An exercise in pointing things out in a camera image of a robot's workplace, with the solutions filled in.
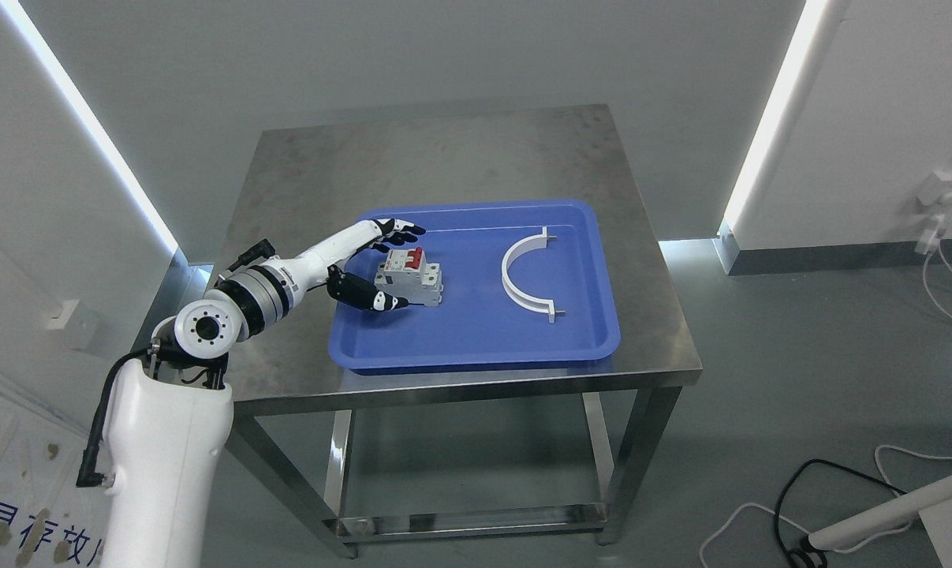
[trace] table top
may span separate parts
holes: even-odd
[[[217,267],[269,238],[295,256],[378,207],[574,198],[598,216],[622,342],[570,368],[359,375],[328,355],[323,290],[230,352],[238,413],[256,416],[682,386],[700,357],[606,105],[267,130]]]

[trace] red toggle lever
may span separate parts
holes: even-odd
[[[412,251],[409,251],[409,262],[406,263],[406,268],[412,268],[419,270],[420,262],[423,259],[423,248],[415,247]]]

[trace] white pole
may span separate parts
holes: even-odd
[[[952,499],[952,475],[812,532],[808,535],[808,544],[819,551],[843,549],[911,520],[919,510],[949,499]]]

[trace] gray floor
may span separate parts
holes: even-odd
[[[875,472],[877,443],[952,454],[952,324],[935,312],[920,270],[726,277],[710,241],[663,245],[704,360],[682,391],[623,539],[505,536],[372,544],[339,560],[230,456],[210,503],[203,566],[699,566],[696,549],[745,501],[772,506],[802,461],[821,457]],[[934,270],[952,307],[952,280]],[[605,397],[625,420],[625,393]],[[594,497],[587,429],[570,396],[441,404],[359,413],[351,514],[485,510]],[[266,424],[321,481],[331,416]],[[916,488],[952,466],[887,456],[897,485]],[[811,469],[785,514],[837,521],[886,499],[839,472]],[[797,533],[786,530],[789,540]],[[784,566],[768,515],[746,511],[707,550],[712,568]],[[939,566],[923,529],[833,556],[846,567]]]

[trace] power plug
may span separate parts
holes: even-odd
[[[935,213],[928,217],[924,231],[918,238],[914,252],[919,255],[931,255],[937,251],[938,244],[945,237],[945,213]]]

